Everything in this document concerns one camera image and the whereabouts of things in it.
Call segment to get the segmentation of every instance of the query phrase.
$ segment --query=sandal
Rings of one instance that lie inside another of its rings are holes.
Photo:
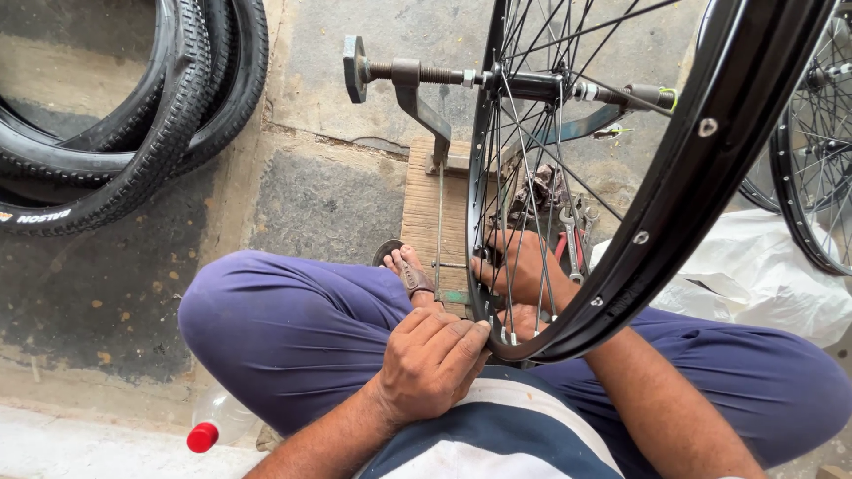
[[[391,251],[399,250],[405,243],[398,239],[388,239],[376,250],[373,256],[373,266],[384,267],[384,257],[390,255]],[[421,269],[414,268],[407,262],[402,262],[402,274],[400,274],[402,285],[408,292],[408,298],[411,299],[417,291],[435,292],[435,283],[426,275],[426,272]]]

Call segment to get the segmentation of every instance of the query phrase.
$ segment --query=purple pants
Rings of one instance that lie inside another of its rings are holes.
[[[201,364],[286,436],[378,372],[390,331],[411,310],[388,269],[239,251],[201,269],[178,319]],[[632,327],[716,406],[764,467],[819,446],[852,414],[846,374],[792,334],[651,308]],[[626,477],[659,477],[584,360],[527,371],[566,396]]]

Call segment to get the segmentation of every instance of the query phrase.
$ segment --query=man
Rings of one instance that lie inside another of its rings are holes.
[[[512,297],[535,304],[539,238],[507,237],[492,245],[518,265]],[[558,314],[578,287],[546,261]],[[410,246],[384,263],[240,251],[189,287],[190,349],[289,436],[248,478],[755,478],[852,414],[849,380],[811,343],[655,309],[583,358],[484,367],[489,325],[446,313]],[[516,313],[530,337],[534,311]]]

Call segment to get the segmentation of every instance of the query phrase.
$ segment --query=stone floor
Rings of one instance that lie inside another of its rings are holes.
[[[613,18],[628,3],[607,2],[590,20]],[[180,340],[176,309],[200,266],[249,247],[367,263],[399,235],[407,146],[424,130],[396,106],[387,82],[370,85],[366,104],[349,102],[343,36],[362,35],[378,61],[477,68],[490,4],[267,0],[265,99],[218,159],[109,227],[58,239],[0,236],[0,405],[188,426],[210,378]],[[590,74],[675,84],[704,5],[684,1],[625,22]],[[57,134],[85,128],[133,89],[153,18],[151,0],[0,3],[0,95]],[[467,141],[475,92],[422,92],[453,138]],[[576,141],[567,157],[594,186],[629,201],[666,122],[632,115],[622,124],[635,131],[618,145]],[[847,371],[849,346],[848,334],[829,349]],[[847,428],[773,477],[810,478],[820,464],[852,468],[851,436]]]

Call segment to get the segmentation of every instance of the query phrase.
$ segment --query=plastic bottle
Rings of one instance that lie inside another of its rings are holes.
[[[213,384],[195,403],[193,430],[187,436],[187,446],[194,453],[205,453],[214,444],[238,440],[256,422],[257,416],[237,398],[221,384]]]

